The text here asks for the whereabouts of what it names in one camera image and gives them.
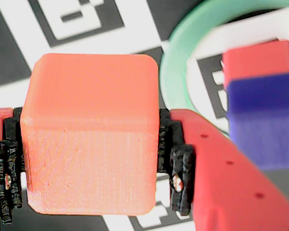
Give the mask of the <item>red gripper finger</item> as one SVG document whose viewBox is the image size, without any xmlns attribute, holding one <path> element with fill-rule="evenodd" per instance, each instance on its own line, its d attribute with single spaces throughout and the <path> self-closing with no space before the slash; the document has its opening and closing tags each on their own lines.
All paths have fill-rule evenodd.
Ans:
<svg viewBox="0 0 289 231">
<path fill-rule="evenodd" d="M 158 167 L 171 209 L 198 231 L 289 231 L 289 200 L 213 124 L 188 109 L 160 109 Z"/>
<path fill-rule="evenodd" d="M 12 223 L 12 210 L 23 205 L 20 175 L 24 154 L 20 129 L 22 107 L 0 108 L 0 225 Z"/>
</svg>

